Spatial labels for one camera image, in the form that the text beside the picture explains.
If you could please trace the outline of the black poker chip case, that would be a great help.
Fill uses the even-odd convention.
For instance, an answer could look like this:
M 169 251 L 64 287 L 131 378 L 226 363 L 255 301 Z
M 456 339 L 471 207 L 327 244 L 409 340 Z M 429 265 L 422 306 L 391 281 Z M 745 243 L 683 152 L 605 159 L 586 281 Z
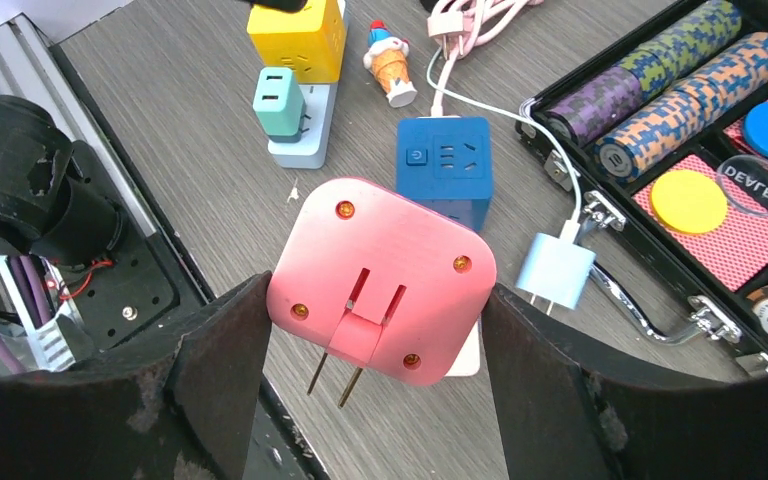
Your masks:
M 745 116 L 768 101 L 768 1 L 679 1 L 520 107 L 517 133 L 565 189 L 579 188 L 581 230 L 611 228 L 685 307 L 657 326 L 594 265 L 593 282 L 644 338 L 729 346 L 768 375 L 768 217 L 729 205 L 716 230 L 672 231 L 654 215 L 652 184 L 675 170 L 715 180 L 725 160 L 768 158 L 744 140 Z

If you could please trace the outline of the yellow cube adapter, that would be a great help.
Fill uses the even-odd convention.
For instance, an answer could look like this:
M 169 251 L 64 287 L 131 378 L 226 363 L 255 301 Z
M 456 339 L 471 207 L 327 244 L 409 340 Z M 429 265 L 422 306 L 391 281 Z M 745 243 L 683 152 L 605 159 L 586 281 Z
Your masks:
M 346 40 L 342 8 L 338 0 L 308 1 L 295 13 L 256 6 L 247 33 L 264 65 L 287 67 L 300 83 L 336 83 Z

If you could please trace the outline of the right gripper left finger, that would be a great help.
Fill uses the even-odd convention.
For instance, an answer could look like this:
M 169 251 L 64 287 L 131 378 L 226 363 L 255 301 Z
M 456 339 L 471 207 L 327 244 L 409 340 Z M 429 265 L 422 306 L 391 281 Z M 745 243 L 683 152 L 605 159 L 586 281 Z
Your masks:
M 269 273 L 61 373 L 0 377 L 0 479 L 239 479 Z

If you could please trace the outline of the small cone figurine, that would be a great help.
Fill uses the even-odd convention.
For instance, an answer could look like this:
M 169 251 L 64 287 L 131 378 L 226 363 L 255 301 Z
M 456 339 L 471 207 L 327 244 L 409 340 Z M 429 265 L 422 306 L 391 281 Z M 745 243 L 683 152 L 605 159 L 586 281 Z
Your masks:
M 378 82 L 392 108 L 410 105 L 417 90 L 409 77 L 409 43 L 393 35 L 380 20 L 370 24 L 363 65 Z

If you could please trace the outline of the clear dealer button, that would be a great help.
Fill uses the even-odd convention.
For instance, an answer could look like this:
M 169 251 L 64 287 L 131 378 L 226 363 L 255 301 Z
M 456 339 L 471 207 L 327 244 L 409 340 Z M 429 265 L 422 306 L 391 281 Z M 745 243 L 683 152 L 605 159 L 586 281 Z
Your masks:
M 768 217 L 768 160 L 735 155 L 717 168 L 715 181 L 736 210 Z

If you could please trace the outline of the blue cube socket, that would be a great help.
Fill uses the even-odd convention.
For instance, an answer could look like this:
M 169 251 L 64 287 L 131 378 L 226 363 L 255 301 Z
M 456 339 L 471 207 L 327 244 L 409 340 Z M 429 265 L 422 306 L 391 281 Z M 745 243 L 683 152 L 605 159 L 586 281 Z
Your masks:
M 473 231 L 494 195 L 492 141 L 484 117 L 405 118 L 397 127 L 395 191 Z

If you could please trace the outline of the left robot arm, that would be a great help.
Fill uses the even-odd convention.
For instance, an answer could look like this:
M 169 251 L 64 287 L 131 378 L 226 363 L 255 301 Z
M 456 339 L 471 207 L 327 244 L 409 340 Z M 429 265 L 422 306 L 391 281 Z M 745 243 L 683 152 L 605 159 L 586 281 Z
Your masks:
M 93 147 L 0 95 L 0 275 L 37 368 L 77 360 L 69 333 L 105 351 L 178 305 L 154 242 Z

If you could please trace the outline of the light blue power strip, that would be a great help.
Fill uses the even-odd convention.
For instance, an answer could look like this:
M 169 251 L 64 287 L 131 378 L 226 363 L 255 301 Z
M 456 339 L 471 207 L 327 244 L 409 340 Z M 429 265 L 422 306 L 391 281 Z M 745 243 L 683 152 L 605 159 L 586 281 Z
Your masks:
M 348 30 L 346 3 L 343 3 L 343 19 Z M 330 84 L 300 83 L 306 102 L 302 136 L 295 143 L 276 143 L 269 139 L 267 150 L 275 162 L 287 169 L 319 169 L 326 159 L 338 82 Z

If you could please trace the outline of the yellow round chip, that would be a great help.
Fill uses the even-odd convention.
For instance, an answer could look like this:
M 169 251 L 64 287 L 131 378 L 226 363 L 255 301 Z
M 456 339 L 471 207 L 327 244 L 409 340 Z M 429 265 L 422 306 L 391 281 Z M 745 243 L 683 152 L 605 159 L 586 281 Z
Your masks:
M 715 180 L 692 170 L 675 170 L 653 182 L 650 204 L 655 217 L 668 229 L 701 235 L 725 221 L 728 200 Z

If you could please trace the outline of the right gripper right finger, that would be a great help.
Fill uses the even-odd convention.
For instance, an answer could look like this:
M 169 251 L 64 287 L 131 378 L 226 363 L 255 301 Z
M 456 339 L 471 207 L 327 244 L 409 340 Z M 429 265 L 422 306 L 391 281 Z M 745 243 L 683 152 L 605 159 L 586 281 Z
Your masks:
M 502 285 L 482 336 L 510 478 L 768 479 L 768 376 L 640 360 Z

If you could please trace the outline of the pink square adapter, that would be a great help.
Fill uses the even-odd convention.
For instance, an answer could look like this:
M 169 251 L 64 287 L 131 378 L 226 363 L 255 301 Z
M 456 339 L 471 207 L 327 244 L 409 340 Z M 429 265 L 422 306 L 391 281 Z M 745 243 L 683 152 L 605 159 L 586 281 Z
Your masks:
M 496 282 L 469 228 L 360 178 L 303 202 L 270 280 L 274 324 L 413 386 L 446 377 Z

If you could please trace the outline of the light blue usb charger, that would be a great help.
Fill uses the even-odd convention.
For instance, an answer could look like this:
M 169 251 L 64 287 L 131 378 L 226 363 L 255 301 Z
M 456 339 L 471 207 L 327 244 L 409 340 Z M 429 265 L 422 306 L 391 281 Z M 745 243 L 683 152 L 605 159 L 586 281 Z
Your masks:
M 515 287 L 574 310 L 596 254 L 569 240 L 538 233 L 521 267 Z

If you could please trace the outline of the teal small cube adapter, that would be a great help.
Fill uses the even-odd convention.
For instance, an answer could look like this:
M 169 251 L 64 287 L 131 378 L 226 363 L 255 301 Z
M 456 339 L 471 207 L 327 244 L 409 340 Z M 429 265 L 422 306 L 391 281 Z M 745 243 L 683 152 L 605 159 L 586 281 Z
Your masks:
M 295 143 L 301 138 L 306 102 L 292 69 L 262 68 L 252 108 L 273 142 Z

